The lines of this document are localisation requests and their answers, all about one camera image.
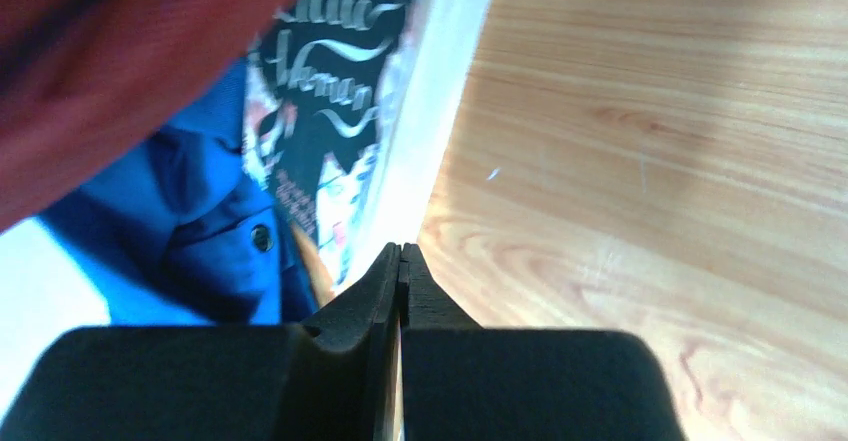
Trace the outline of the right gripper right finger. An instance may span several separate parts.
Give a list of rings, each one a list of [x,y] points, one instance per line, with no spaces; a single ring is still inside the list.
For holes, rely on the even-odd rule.
[[[409,440],[680,440],[662,368],[622,331],[485,328],[434,280],[421,249],[400,264]]]

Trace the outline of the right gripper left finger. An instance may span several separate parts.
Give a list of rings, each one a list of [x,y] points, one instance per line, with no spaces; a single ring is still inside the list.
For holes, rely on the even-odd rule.
[[[299,323],[86,327],[40,357],[5,440],[361,440],[384,411],[401,260]]]

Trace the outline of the little women book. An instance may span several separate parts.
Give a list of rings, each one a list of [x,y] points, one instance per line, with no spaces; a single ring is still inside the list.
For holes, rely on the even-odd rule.
[[[321,291],[414,241],[491,0],[297,0],[249,53],[245,171],[305,237]]]

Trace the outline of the red backpack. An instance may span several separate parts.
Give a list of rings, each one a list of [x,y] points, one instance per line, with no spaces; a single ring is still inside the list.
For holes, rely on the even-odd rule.
[[[295,0],[1,0],[1,225],[158,130]]]

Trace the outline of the orange highlighter marker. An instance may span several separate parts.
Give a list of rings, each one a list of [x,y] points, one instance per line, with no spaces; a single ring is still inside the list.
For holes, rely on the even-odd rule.
[[[290,228],[303,265],[309,275],[316,302],[319,307],[324,307],[335,297],[334,278],[321,260],[319,251],[312,239],[296,222],[291,222]]]

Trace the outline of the blue shirt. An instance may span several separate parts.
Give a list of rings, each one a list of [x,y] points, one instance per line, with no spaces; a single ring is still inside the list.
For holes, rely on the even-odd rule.
[[[242,167],[247,64],[39,219],[118,325],[276,325],[318,308],[291,229]]]

